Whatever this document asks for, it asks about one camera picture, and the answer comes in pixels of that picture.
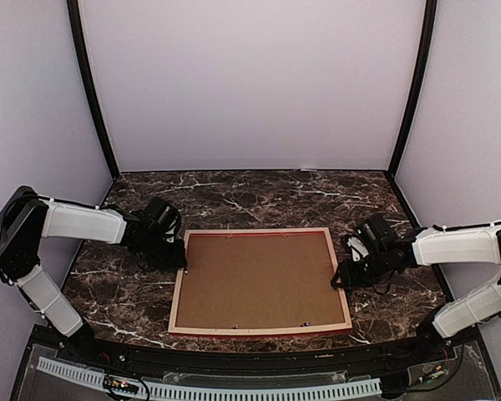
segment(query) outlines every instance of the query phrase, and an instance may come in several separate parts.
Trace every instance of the wooden frame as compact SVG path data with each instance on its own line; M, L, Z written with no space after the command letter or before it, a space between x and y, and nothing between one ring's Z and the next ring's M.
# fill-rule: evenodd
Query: wooden frame
M332 265L332 274L337 269L337 258L334 252L334 245L330 231L327 227L319 228L286 228L286 229L254 229L254 230L188 230L185 232L184 241L186 244L189 242L190 236L193 235L241 235L241 234L282 234L282 233L311 233L322 232L326 238L326 245L329 251ZM211 328L196 328L196 327L176 327L176 315L178 312L180 291L182 280L184 278L184 269L179 269L176 276L175 292L173 296L173 303L170 310L169 330L173 334L189 334L192 336L222 336L222 337L254 337L254 336L282 336L293 334L310 334L318 332L337 332L348 331L352 328L351 315L349 313L349 306L347 305L347 297L342 289L337 290L339 302L342 306L343 316L345 322L326 324L321 326L307 326L307 327L281 327L281 328L265 328L265 329L211 329Z

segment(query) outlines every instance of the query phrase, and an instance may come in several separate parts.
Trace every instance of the black vertical post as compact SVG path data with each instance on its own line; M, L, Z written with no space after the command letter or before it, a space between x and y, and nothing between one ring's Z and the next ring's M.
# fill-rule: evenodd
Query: black vertical post
M115 160L115 155L109 143L108 131L104 125L102 112L100 110L99 98L97 97L94 88L93 75L91 74L91 67L89 66L89 58L87 55L87 48L85 46L84 31L82 29L82 19L80 17L80 10L78 0L67 0L68 18L70 27L73 32L74 47L76 48L76 57L78 59L78 66L83 80L83 89L89 103L91 116L93 117L94 128L99 137L100 146L106 159L106 164L112 177L115 179L119 176L119 167Z
M401 129L397 137L397 143L393 150L392 161L387 169L387 173L394 178L401 163L404 148L407 145L408 135L412 128L412 122L418 106L419 94L423 84L423 76L427 67L428 51L431 47L431 39L433 37L434 19L436 17L436 6L438 0L427 0L425 4L425 15L423 17L423 27L421 38L419 40L419 49L417 51L416 67L412 77L412 85L408 94L407 107L404 110L402 117Z

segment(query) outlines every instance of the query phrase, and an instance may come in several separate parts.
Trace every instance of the white wall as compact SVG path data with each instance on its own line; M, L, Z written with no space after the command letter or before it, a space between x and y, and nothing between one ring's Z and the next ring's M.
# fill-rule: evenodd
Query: white wall
M398 182L422 224L501 218L501 0L439 3ZM459 297L497 270L445 273ZM501 320L481 329L501 381Z
M0 210L20 185L99 202L109 188L85 99L65 1L0 1ZM61 282L78 247L45 240L40 256ZM35 316L0 282L0 400L9 399Z
M423 0L83 0L121 170L386 169Z

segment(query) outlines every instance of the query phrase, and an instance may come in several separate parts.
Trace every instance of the marble countertop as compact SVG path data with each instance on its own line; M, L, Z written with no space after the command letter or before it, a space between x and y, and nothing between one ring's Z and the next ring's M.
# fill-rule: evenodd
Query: marble countertop
M177 207L185 229L326 226L338 261L340 238L375 212L398 231L410 228L378 171L195 171L121 175L107 203L132 211L161 196ZM430 267L408 269L390 292L347 294L352 331L283 338L192 338L167 333L173 272L145 272L125 248L86 241L65 284L68 300L97 338L157 348L216 352L289 352L358 346L407 338L445 298ZM386 288L378 286L381 291Z

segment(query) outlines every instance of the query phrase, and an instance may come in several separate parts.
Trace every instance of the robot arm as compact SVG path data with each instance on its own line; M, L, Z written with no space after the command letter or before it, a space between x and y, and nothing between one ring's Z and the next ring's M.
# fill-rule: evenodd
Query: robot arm
M55 200L22 186L0 212L0 277L18 287L37 312L67 338L92 336L89 325L44 271L41 238L64 237L127 246L150 269L186 267L184 242L176 240L180 213L154 198L144 210L127 213Z
M352 257L342 262L333 287L370 287L387 273L436 263L489 262L501 265L501 221L466 227L421 228L404 236L374 215L345 236ZM450 302L431 316L431 329L449 338L478 322L501 314L501 272L467 296Z

